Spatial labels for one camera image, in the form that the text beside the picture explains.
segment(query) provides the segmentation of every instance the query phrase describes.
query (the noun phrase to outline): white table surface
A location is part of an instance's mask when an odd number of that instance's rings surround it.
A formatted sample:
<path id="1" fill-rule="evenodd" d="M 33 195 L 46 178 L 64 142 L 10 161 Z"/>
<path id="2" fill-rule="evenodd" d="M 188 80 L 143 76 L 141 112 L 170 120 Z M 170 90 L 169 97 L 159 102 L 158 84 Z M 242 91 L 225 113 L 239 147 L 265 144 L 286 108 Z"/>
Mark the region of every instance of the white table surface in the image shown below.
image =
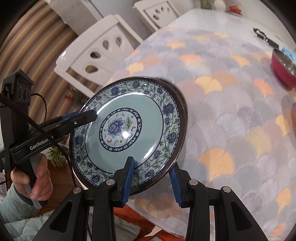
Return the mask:
<path id="1" fill-rule="evenodd" d="M 280 50 L 282 50 L 283 47 L 288 48 L 288 46 L 265 25 L 231 13 L 195 8 L 185 13 L 168 26 L 172 28 L 207 30 L 230 35 L 250 42 L 264 51 L 271 53 L 273 48 L 262 39 L 258 38 L 254 33 L 253 28 L 258 28 L 260 31 L 264 32 L 268 38 L 276 42 Z"/>

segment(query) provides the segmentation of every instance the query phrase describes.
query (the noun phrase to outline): pink bowl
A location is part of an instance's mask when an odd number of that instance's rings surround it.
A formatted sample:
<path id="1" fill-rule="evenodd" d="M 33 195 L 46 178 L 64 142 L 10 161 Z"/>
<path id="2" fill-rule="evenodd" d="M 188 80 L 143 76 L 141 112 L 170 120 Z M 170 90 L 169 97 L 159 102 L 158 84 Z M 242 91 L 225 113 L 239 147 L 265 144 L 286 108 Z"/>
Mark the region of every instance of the pink bowl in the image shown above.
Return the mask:
<path id="1" fill-rule="evenodd" d="M 274 49 L 271 66 L 281 82 L 289 87 L 296 87 L 296 66 L 282 51 Z"/>

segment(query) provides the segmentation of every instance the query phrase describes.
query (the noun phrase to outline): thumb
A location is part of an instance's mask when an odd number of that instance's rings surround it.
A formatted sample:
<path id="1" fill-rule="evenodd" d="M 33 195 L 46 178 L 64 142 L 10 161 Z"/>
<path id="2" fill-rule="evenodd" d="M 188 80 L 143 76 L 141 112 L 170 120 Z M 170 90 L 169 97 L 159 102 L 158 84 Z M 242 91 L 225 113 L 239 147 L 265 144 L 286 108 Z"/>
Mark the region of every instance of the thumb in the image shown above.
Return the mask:
<path id="1" fill-rule="evenodd" d="M 29 176 L 16 168 L 12 170 L 10 177 L 13 183 L 18 183 L 18 184 L 30 183 Z"/>

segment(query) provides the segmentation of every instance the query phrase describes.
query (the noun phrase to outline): scallop patterned tablecloth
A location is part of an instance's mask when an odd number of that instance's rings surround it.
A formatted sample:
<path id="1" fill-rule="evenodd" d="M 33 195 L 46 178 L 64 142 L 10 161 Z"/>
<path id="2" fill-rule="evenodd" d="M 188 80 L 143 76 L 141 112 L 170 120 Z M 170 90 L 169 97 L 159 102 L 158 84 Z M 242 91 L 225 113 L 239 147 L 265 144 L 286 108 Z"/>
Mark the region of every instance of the scallop patterned tablecloth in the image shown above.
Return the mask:
<path id="1" fill-rule="evenodd" d="M 231 187 L 268 239 L 283 240 L 296 222 L 296 92 L 280 84 L 270 64 L 269 54 L 242 40 L 166 28 L 110 81 L 157 76 L 175 84 L 189 114 L 180 168 L 208 187 Z M 128 204 L 162 229 L 186 235 L 189 210 L 175 202 L 169 175 Z"/>

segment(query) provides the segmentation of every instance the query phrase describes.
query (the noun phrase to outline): floral border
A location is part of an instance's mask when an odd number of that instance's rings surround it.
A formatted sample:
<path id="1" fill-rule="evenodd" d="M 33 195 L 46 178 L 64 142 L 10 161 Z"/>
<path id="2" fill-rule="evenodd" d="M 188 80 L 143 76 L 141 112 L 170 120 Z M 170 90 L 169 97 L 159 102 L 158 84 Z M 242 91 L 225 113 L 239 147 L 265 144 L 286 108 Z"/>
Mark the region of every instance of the floral border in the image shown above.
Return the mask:
<path id="1" fill-rule="evenodd" d="M 94 95 L 81 111 L 98 110 L 107 101 L 125 93 L 138 92 L 153 99 L 162 110 L 163 134 L 154 153 L 140 166 L 135 168 L 132 187 L 147 182 L 168 162 L 175 150 L 180 132 L 180 116 L 176 101 L 162 86 L 148 80 L 126 80 L 111 85 Z M 72 156 L 79 172 L 94 186 L 112 178 L 96 167 L 89 159 L 85 148 L 85 134 L 88 125 L 78 127 L 73 133 Z"/>
<path id="2" fill-rule="evenodd" d="M 117 112 L 120 112 L 120 111 L 128 111 L 132 114 L 134 114 L 134 116 L 137 118 L 137 132 L 135 133 L 135 135 L 133 136 L 133 138 L 127 143 L 127 144 L 124 144 L 122 146 L 119 146 L 119 147 L 111 147 L 109 146 L 103 139 L 103 127 L 106 123 L 106 121 L 113 115 L 113 114 L 116 114 Z M 103 121 L 102 125 L 101 125 L 101 128 L 100 128 L 100 132 L 99 132 L 99 140 L 102 144 L 102 146 L 108 150 L 108 151 L 111 151 L 111 152 L 119 152 L 119 151 L 123 151 L 123 150 L 126 150 L 127 148 L 129 148 L 133 143 L 135 143 L 135 141 L 137 140 L 137 138 L 139 137 L 140 133 L 141 133 L 141 130 L 142 130 L 142 119 L 141 119 L 141 116 L 140 114 L 135 111 L 134 109 L 132 108 L 121 108 L 121 109 L 117 109 L 115 111 L 113 111 L 112 113 L 110 113 Z"/>

